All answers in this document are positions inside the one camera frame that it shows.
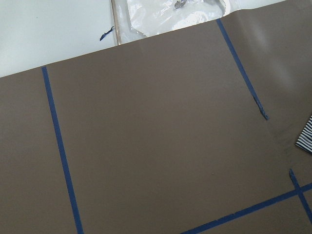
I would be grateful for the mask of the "clear plastic bag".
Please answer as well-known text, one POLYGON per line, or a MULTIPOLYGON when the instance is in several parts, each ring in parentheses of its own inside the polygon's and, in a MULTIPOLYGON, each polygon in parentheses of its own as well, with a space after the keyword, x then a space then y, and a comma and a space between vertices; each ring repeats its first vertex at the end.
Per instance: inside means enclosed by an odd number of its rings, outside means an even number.
POLYGON ((125 44, 219 19, 235 0, 113 0, 117 44, 125 44))

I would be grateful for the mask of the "striped polo shirt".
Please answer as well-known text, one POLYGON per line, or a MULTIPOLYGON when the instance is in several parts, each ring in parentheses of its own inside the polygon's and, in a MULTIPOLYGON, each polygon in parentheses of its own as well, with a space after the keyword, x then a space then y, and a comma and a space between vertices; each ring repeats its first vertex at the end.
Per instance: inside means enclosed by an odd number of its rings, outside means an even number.
POLYGON ((309 154, 312 153, 312 117, 309 118, 304 126, 295 145, 309 154))

